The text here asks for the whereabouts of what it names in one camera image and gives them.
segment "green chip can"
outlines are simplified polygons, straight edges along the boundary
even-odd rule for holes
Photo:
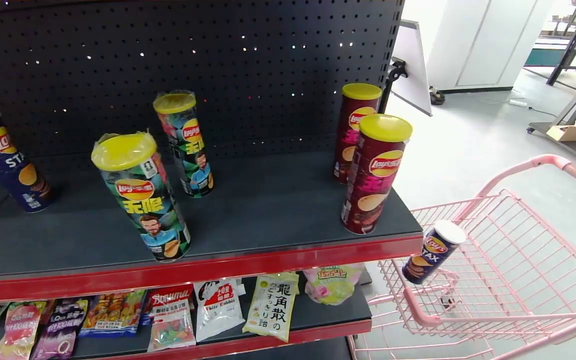
[[[203,198],[215,187],[197,121],[197,100],[191,91],[176,90],[157,96],[152,103],[168,139],[183,190]]]
[[[94,144],[91,159],[155,259],[167,263],[185,255],[190,233],[153,136],[103,135]]]

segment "red shelf edge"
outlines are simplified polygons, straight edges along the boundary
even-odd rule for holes
[[[134,353],[111,357],[98,357],[100,360],[178,360],[178,359],[204,359],[215,356],[246,353],[280,346],[290,346],[326,340],[347,335],[369,333],[373,326],[372,319],[339,323],[336,325],[318,326],[304,330],[290,331],[289,342],[283,342],[275,337],[254,336],[246,339],[221,341],[212,344],[201,344],[185,348],[176,348],[163,351]]]
[[[223,278],[371,262],[418,253],[422,235],[137,268],[0,280],[0,303],[169,287]]]

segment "purple snack bag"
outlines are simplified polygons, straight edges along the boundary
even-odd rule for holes
[[[32,353],[32,360],[67,359],[73,355],[77,330],[82,326],[89,301],[65,298],[54,308]]]

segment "yellow lid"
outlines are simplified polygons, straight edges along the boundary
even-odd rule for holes
[[[359,131],[377,141],[403,142],[410,139],[412,125],[397,116],[370,114],[359,121]]]
[[[159,95],[152,102],[155,111],[160,114],[185,112],[197,105],[195,94],[190,91],[167,93]]]
[[[103,171],[122,171],[138,166],[156,150],[157,143],[148,132],[105,134],[94,143],[90,160]]]
[[[345,84],[341,88],[341,92],[346,97],[354,100],[375,100],[382,96],[382,89],[379,86],[364,84],[363,82]]]

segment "lay's stax can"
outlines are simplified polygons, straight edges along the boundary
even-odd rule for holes
[[[167,263],[185,255],[190,233],[153,136],[105,134],[90,158],[155,259]]]
[[[1,118],[0,112],[0,184],[25,212],[40,212],[53,202],[51,187],[14,146]]]
[[[195,94],[176,90],[157,96],[152,105],[167,135],[183,190],[193,198],[210,194],[215,179],[204,152]]]
[[[408,258],[402,274],[409,282],[421,285],[466,239],[466,232],[451,221],[435,222],[423,237],[421,254]]]
[[[333,175],[338,182],[346,184],[359,140],[359,121],[377,112],[382,89],[372,84],[357,82],[343,85],[341,92],[343,97],[336,130]]]
[[[351,232],[368,234],[391,192],[412,126],[397,116],[371,114],[361,119],[359,131],[341,220]]]

